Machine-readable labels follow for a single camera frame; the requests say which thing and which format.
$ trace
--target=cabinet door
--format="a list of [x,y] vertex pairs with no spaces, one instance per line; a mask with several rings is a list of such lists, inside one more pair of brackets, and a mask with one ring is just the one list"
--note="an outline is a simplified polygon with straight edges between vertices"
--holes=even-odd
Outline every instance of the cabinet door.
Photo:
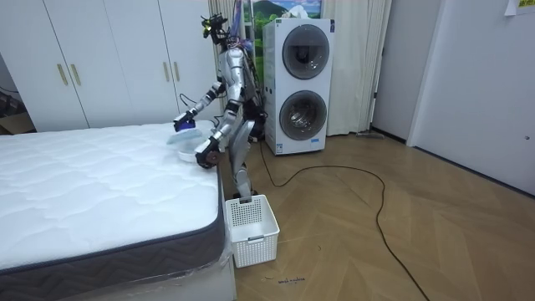
[[130,102],[102,0],[44,0],[90,127],[133,125]]
[[130,99],[144,124],[178,115],[158,0],[104,0]]
[[37,131],[87,128],[43,2],[0,1],[0,12],[0,52]]
[[[176,77],[176,95],[183,93],[197,101],[217,77],[211,40],[202,37],[201,16],[210,15],[208,1],[160,0],[160,11]],[[179,106],[181,112],[187,110],[180,101]],[[213,119],[221,112],[221,102],[216,99],[197,119]]]

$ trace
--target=white laundry basket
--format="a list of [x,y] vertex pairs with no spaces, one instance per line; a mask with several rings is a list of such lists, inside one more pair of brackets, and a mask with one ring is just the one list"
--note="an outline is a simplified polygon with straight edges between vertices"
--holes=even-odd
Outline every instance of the white laundry basket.
[[278,224],[264,195],[226,202],[237,268],[275,260]]

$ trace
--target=washing machine door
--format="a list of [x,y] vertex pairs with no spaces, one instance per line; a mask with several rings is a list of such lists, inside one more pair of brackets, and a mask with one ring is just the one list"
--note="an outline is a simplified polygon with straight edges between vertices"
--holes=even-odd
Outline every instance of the washing machine door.
[[298,26],[284,40],[284,66],[297,79],[311,79],[320,74],[328,60],[329,41],[316,26]]
[[294,140],[308,140],[319,133],[327,119],[324,99],[312,91],[292,94],[283,104],[279,121],[284,134]]

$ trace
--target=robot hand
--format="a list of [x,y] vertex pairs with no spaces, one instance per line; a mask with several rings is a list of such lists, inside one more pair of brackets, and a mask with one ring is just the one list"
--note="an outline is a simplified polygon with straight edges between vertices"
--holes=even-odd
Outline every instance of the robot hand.
[[199,145],[195,149],[195,158],[197,164],[206,169],[216,166],[222,158],[222,153],[219,151],[219,141],[210,137],[206,142]]
[[178,115],[178,117],[173,120],[175,124],[175,131],[181,131],[185,129],[191,129],[195,127],[195,120],[193,119],[195,116],[193,113],[191,113],[189,110]]

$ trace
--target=stacked washer dryer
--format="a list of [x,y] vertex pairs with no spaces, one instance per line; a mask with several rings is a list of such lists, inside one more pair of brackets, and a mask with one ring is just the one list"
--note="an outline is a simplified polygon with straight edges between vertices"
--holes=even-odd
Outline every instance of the stacked washer dryer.
[[266,142],[275,155],[325,148],[334,20],[277,18],[263,28]]

